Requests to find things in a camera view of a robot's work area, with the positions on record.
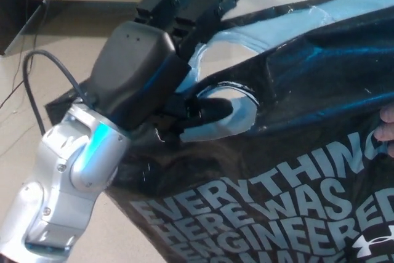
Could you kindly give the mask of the person's bare hand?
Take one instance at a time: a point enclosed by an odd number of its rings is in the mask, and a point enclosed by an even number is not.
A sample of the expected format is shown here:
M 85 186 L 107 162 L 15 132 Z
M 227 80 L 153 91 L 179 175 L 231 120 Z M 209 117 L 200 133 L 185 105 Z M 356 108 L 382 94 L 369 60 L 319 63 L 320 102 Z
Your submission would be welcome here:
M 394 138 L 394 107 L 391 103 L 380 111 L 381 123 L 374 131 L 374 137 L 387 143 L 387 152 L 393 158 L 393 138 Z

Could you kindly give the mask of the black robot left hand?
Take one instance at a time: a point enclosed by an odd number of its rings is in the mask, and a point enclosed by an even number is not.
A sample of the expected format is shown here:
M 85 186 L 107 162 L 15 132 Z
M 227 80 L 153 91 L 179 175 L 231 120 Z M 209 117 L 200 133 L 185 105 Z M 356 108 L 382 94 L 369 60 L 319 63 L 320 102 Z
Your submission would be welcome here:
M 117 26 L 87 82 L 93 109 L 127 131 L 161 108 L 186 78 L 196 46 L 239 0 L 141 0 Z

